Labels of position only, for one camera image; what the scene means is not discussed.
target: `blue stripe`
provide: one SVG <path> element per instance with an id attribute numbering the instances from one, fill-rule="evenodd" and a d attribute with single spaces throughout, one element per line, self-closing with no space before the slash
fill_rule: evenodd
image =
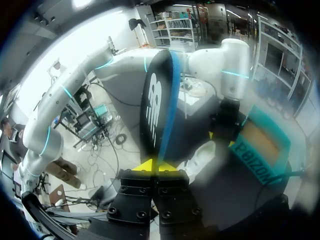
<path id="1" fill-rule="evenodd" d="M 49 141 L 49 137 L 50 137 L 50 127 L 48 127 L 48 136 L 46 136 L 46 141 L 45 141 L 45 144 L 44 144 L 44 148 L 42 150 L 42 152 L 40 153 L 40 156 L 45 152 L 46 150 L 46 147 L 47 147 L 47 144 L 48 144 L 48 141 Z"/>
<path id="2" fill-rule="evenodd" d="M 179 88 L 180 88 L 180 73 L 181 73 L 180 67 L 181 66 L 179 63 L 179 58 L 178 58 L 178 55 L 173 51 L 171 51 L 170 54 L 173 61 L 171 98 L 170 98 L 169 107 L 166 115 L 165 126 L 162 134 L 162 141 L 161 141 L 158 159 L 157 159 L 159 164 L 163 161 L 166 154 L 171 131 L 174 125 L 176 109 L 178 104 Z"/>
<path id="3" fill-rule="evenodd" d="M 72 95 L 71 95 L 70 92 L 65 88 L 65 86 L 63 86 L 63 85 L 61 84 L 61 87 L 63 88 L 63 90 L 65 91 L 65 93 L 68 94 L 69 97 L 72 99 Z"/>
<path id="4" fill-rule="evenodd" d="M 95 126 L 94 128 L 92 128 L 89 132 L 87 132 L 82 138 L 84 139 L 89 133 L 91 133 L 93 130 L 95 130 L 97 128 L 97 126 Z"/>
<path id="5" fill-rule="evenodd" d="M 35 175 L 35 174 L 31 173 L 27 167 L 25 167 L 25 169 L 28 171 L 28 173 L 29 173 L 30 175 L 32 175 L 32 176 L 34 176 L 34 177 L 39 177 L 39 176 L 41 175 L 41 174 L 40 174 L 40 175 Z"/>
<path id="6" fill-rule="evenodd" d="M 112 59 L 111 59 L 110 61 L 108 61 L 106 64 L 104 64 L 104 65 L 102 65 L 102 66 L 98 66 L 98 67 L 96 68 L 96 70 L 97 70 L 97 69 L 102 69 L 102 68 L 108 66 L 113 60 L 114 60 L 114 58 L 112 58 Z"/>
<path id="7" fill-rule="evenodd" d="M 242 78 L 245 78 L 245 79 L 248 79 L 249 76 L 245 76 L 245 75 L 242 75 L 242 74 L 238 74 L 238 73 L 234 73 L 234 72 L 230 72 L 230 71 L 221 71 L 225 74 L 230 74 L 230 75 L 234 75 L 234 76 L 238 76 L 238 77 L 242 77 Z"/>
<path id="8" fill-rule="evenodd" d="M 145 70 L 145 72 L 148 72 L 148 71 L 147 71 L 146 57 L 144 57 L 144 70 Z"/>

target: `box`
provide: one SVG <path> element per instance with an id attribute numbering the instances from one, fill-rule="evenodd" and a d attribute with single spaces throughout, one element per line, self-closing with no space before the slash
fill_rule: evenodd
<path id="1" fill-rule="evenodd" d="M 264 184 L 270 178 L 286 172 L 290 145 L 281 128 L 254 105 L 230 148 Z"/>

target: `teal light strip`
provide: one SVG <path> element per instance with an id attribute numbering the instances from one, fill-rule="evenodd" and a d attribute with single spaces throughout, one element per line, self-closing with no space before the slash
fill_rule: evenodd
<path id="1" fill-rule="evenodd" d="M 62 84 L 61 84 L 61 87 L 63 88 L 65 93 L 68 94 L 68 96 L 72 99 L 72 95 L 70 94 L 70 92 Z"/>
<path id="2" fill-rule="evenodd" d="M 144 57 L 144 70 L 147 72 L 147 63 L 146 63 L 146 57 Z"/>
<path id="3" fill-rule="evenodd" d="M 92 128 L 89 132 L 87 132 L 82 138 L 84 139 L 89 133 L 91 133 L 93 130 L 95 130 L 97 128 L 97 126 L 95 126 L 94 128 Z"/>
<path id="4" fill-rule="evenodd" d="M 234 72 L 230 72 L 230 71 L 221 71 L 221 72 L 225 73 L 225 74 L 230 74 L 230 75 L 233 75 L 233 76 L 242 77 L 242 78 L 245 78 L 245 79 L 249 78 L 249 76 L 245 76 L 245 75 L 234 73 Z"/>
<path id="5" fill-rule="evenodd" d="M 48 135 L 46 136 L 46 141 L 45 141 L 45 144 L 44 144 L 44 148 L 42 150 L 42 152 L 40 153 L 40 156 L 45 152 L 46 150 L 46 147 L 47 147 L 47 144 L 48 144 L 48 141 L 49 141 L 49 137 L 50 137 L 50 127 L 48 127 Z"/>
<path id="6" fill-rule="evenodd" d="M 112 58 L 112 59 L 111 59 L 110 61 L 108 61 L 105 65 L 98 66 L 98 67 L 96 68 L 96 70 L 97 70 L 97 69 L 102 69 L 102 68 L 108 66 L 113 60 L 114 60 L 114 59 Z"/>

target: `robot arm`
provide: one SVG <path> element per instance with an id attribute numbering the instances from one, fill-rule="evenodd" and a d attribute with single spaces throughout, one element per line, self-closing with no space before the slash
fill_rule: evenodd
<path id="1" fill-rule="evenodd" d="M 29 150 L 19 166 L 19 174 L 25 184 L 23 192 L 32 190 L 46 166 L 61 156 L 64 141 L 51 123 L 81 87 L 88 73 L 93 70 L 99 79 L 105 81 L 124 72 L 147 72 L 159 51 L 137 49 L 113 56 L 110 48 L 104 47 L 59 77 L 33 111 L 24 130 L 23 144 Z M 221 73 L 222 94 L 233 101 L 243 98 L 249 78 L 249 46 L 245 42 L 228 38 L 222 41 L 221 48 L 178 55 L 182 60 L 187 57 L 186 72 L 190 75 L 208 81 L 214 74 Z"/>
<path id="2" fill-rule="evenodd" d="M 111 59 L 109 48 L 97 50 L 79 66 L 65 71 L 44 94 L 23 134 L 23 144 L 28 148 L 18 169 L 24 183 L 23 192 L 32 190 L 46 166 L 62 154 L 64 141 L 61 134 L 51 127 L 53 119 L 81 87 L 88 73 Z"/>

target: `shoe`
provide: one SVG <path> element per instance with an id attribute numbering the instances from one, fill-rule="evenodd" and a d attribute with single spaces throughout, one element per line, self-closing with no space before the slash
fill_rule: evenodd
<path id="1" fill-rule="evenodd" d="M 87 185 L 85 185 L 84 183 L 81 183 L 79 188 L 81 190 L 86 190 L 87 189 Z"/>

